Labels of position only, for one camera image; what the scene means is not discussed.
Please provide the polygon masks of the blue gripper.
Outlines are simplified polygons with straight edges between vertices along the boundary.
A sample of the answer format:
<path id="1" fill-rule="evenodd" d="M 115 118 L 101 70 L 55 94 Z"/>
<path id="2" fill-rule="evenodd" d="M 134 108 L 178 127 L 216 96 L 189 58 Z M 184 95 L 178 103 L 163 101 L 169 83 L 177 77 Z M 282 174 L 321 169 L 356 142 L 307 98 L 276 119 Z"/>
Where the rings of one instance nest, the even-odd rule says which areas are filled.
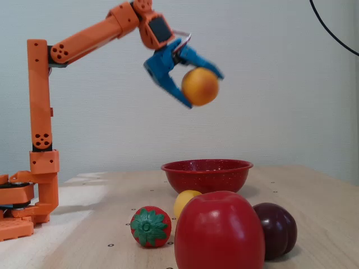
<path id="1" fill-rule="evenodd" d="M 184 96 L 182 91 L 169 75 L 169 72 L 175 66 L 172 54 L 180 45 L 181 41 L 182 39 L 178 38 L 169 45 L 166 45 L 164 48 L 156 50 L 154 54 L 144 62 L 144 68 L 157 85 L 160 85 L 160 87 L 172 95 L 177 101 L 191 109 L 192 104 Z M 178 57 L 179 62 L 184 65 L 192 65 L 208 69 L 212 71 L 220 80 L 224 79 L 224 74 L 214 63 L 199 55 L 188 45 L 185 45 L 182 49 L 180 49 L 176 53 L 176 56 Z"/>

